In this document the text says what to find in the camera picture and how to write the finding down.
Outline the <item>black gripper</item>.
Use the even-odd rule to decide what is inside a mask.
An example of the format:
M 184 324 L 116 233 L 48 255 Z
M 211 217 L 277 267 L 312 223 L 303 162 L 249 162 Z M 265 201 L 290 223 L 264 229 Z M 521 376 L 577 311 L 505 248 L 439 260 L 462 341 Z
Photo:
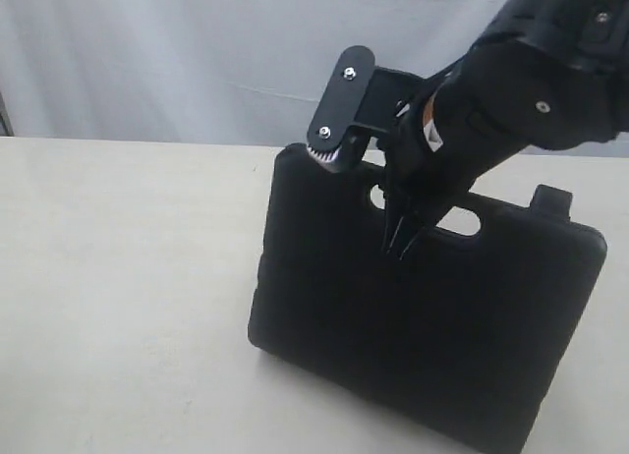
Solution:
M 516 41 L 476 46 L 399 120 L 382 249 L 403 260 L 477 178 L 530 145 L 567 150 L 627 130 L 627 72 L 568 66 Z

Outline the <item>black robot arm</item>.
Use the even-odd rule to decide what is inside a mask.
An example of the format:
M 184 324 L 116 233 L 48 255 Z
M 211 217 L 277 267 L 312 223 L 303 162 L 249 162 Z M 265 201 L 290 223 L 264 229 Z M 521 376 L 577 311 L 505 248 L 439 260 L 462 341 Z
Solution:
M 409 98 L 385 148 L 383 249 L 404 257 L 485 172 L 628 129 L 628 0 L 507 0 Z

